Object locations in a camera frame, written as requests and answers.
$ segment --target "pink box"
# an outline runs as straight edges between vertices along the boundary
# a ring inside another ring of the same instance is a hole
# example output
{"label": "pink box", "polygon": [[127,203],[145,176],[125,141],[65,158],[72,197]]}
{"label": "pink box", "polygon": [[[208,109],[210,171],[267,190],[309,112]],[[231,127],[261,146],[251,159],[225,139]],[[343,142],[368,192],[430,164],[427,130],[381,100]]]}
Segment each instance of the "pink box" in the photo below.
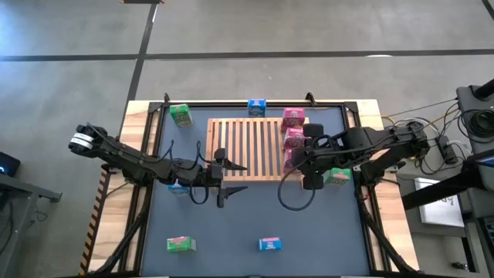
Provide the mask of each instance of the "pink box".
{"label": "pink box", "polygon": [[281,131],[285,132],[288,127],[302,128],[306,116],[303,108],[285,108],[283,111],[283,122]]}
{"label": "pink box", "polygon": [[298,147],[303,147],[303,130],[299,128],[288,128],[283,139],[284,149],[294,149]]}
{"label": "pink box", "polygon": [[292,169],[292,150],[285,150],[285,157],[283,159],[283,172],[288,172]]}

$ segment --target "wooden table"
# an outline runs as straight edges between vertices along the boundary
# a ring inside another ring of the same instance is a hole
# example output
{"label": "wooden table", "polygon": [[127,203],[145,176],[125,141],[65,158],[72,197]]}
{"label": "wooden table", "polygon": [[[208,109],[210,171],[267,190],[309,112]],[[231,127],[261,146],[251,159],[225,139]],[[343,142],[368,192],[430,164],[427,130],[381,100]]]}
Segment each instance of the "wooden table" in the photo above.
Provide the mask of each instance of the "wooden table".
{"label": "wooden table", "polygon": [[[376,100],[318,100],[318,103],[323,102],[345,102],[354,101],[358,105],[358,113],[360,117],[360,125],[363,127],[372,127],[376,130],[383,129],[381,120],[381,113],[377,105]],[[120,134],[120,141],[134,147],[141,149],[144,126],[147,119],[147,111],[149,103],[147,100],[136,100],[129,102],[125,118],[123,122],[123,128]],[[171,101],[171,104],[183,103],[183,100]],[[353,114],[348,112],[350,126],[355,125],[355,119]],[[151,135],[148,144],[147,151],[150,154],[153,151],[154,135],[157,129],[157,117],[151,125]],[[386,174],[386,179],[396,180],[394,174]],[[128,185],[122,189],[114,192],[108,199],[104,200],[102,197],[120,185],[124,183],[124,178],[121,174],[114,174],[107,171],[103,171],[100,177],[100,185],[96,193],[96,200],[94,203],[93,214],[91,215],[90,225],[87,233],[87,239],[83,247],[83,258],[80,264],[79,274],[84,274],[87,271],[97,270],[106,261],[107,257],[114,251],[118,242],[122,239],[129,216],[130,199],[132,196],[133,186]],[[140,189],[140,197],[144,197],[145,188]],[[381,215],[381,221],[384,228],[384,233],[389,239],[393,247],[403,257],[403,259],[418,270],[417,257],[413,242],[411,240],[410,230],[408,228],[407,219],[405,216],[403,204],[401,203],[401,196],[398,186],[389,182],[381,182],[376,187],[377,205]],[[140,209],[143,198],[139,199],[137,209]],[[371,201],[366,201],[367,208],[371,211]],[[375,264],[377,270],[383,270],[384,265],[381,259],[381,249],[377,240],[372,232],[370,232],[370,239],[373,246],[373,253],[375,258]],[[127,269],[133,269],[133,261],[135,257],[137,235],[132,239],[132,243],[129,248],[129,256]],[[391,268],[397,271],[396,267],[391,262]]]}

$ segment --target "black mat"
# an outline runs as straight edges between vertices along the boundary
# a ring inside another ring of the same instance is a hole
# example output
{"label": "black mat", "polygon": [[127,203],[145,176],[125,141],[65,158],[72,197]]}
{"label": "black mat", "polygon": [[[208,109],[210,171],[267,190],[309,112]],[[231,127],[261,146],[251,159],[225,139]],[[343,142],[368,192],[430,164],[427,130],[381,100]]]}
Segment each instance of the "black mat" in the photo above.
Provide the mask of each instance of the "black mat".
{"label": "black mat", "polygon": [[[267,117],[281,117],[268,110]],[[194,125],[177,128],[167,115],[162,149],[175,140],[174,158],[195,158],[195,142],[205,137],[209,117],[247,117],[246,109],[192,109]],[[311,123],[327,134],[343,130],[340,108],[306,110]],[[243,182],[249,188],[216,208],[215,194],[204,205],[178,198],[163,185],[154,186],[144,248],[143,276],[322,276],[368,275],[354,185],[325,187],[302,212],[283,208],[276,197],[277,182]],[[198,189],[198,200],[202,197]],[[310,197],[299,183],[287,183],[285,202],[300,206]],[[167,238],[191,236],[197,251],[168,253]],[[259,252],[260,238],[279,236],[283,250]]]}

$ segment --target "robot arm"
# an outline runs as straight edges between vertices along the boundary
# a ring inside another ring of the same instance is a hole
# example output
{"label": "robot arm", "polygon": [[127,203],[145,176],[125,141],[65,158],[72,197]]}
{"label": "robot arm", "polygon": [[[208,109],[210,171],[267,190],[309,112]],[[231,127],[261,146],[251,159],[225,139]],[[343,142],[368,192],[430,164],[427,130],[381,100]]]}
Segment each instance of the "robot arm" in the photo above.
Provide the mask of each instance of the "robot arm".
{"label": "robot arm", "polygon": [[154,179],[166,185],[186,187],[219,188],[217,206],[222,208],[224,199],[230,195],[246,189],[223,188],[223,169],[245,170],[246,168],[233,164],[225,156],[225,149],[215,152],[214,161],[207,161],[208,166],[203,168],[196,161],[187,159],[167,159],[151,157],[144,152],[119,142],[115,137],[107,135],[102,127],[79,125],[69,149],[74,154],[87,158],[101,158],[115,168],[122,170],[123,176],[135,185],[149,185]]}

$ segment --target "wooden platform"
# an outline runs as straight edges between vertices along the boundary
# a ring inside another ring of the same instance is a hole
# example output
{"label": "wooden platform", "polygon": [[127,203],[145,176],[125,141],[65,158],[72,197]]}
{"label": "wooden platform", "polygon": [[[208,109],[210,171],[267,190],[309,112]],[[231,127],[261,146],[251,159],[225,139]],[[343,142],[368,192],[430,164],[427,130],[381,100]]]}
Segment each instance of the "wooden platform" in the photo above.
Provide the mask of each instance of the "wooden platform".
{"label": "wooden platform", "polygon": [[[363,127],[372,127],[376,130],[383,129],[383,124],[381,120],[381,114],[376,100],[318,100],[318,103],[324,102],[345,102],[345,101],[355,101],[358,104],[358,110],[360,115],[360,123]],[[172,104],[180,104],[185,102],[184,100],[172,101]],[[204,103],[207,101],[188,101],[190,102],[200,102]],[[143,134],[144,125],[146,123],[147,108],[149,106],[149,100],[136,100],[129,102],[123,129],[120,136],[120,140],[136,149],[140,148]],[[355,121],[351,113],[348,114],[350,125],[355,125]],[[156,123],[153,122],[153,127],[151,128],[151,136],[149,145],[152,146],[154,142],[154,134],[156,131]],[[112,175],[109,180],[108,187],[104,188],[106,190],[111,190],[122,184],[121,178],[116,178],[118,176]],[[396,181],[395,175],[385,175],[385,178]],[[94,181],[98,182],[99,177],[94,177]],[[81,246],[83,249],[83,262],[85,267],[81,269],[80,274],[86,271],[96,270],[99,266],[103,264],[106,258],[114,251],[118,242],[122,239],[124,235],[125,225],[127,223],[127,215],[129,212],[131,187],[122,188],[119,193],[111,195],[105,202],[104,205],[100,204],[98,208],[99,221],[95,221],[96,230],[92,229],[92,224],[90,220],[93,219],[91,215],[88,215],[88,225],[90,225],[90,232],[88,232],[88,242],[91,242],[94,247],[92,256],[85,246]],[[407,219],[405,216],[403,204],[401,202],[401,196],[398,186],[389,182],[381,182],[376,187],[376,196],[381,213],[381,221],[384,227],[384,233],[386,237],[390,240],[391,244],[402,256],[402,258],[413,268],[418,270],[418,261],[415,255],[415,250],[413,242],[411,240],[410,229],[408,228]],[[366,201],[367,208],[371,211],[370,201]],[[130,249],[129,261],[134,258],[135,252],[135,239],[133,239],[132,248]],[[383,264],[381,262],[381,251],[377,240],[371,235],[372,248],[374,251],[374,257],[376,258],[376,265],[378,270],[383,269]],[[396,271],[396,267],[392,264],[393,270]]]}
{"label": "wooden platform", "polygon": [[[209,119],[206,137],[206,159],[211,160],[222,147],[231,162],[246,171],[225,171],[225,181],[281,181],[284,152],[282,118]],[[301,180],[293,174],[289,180]]]}

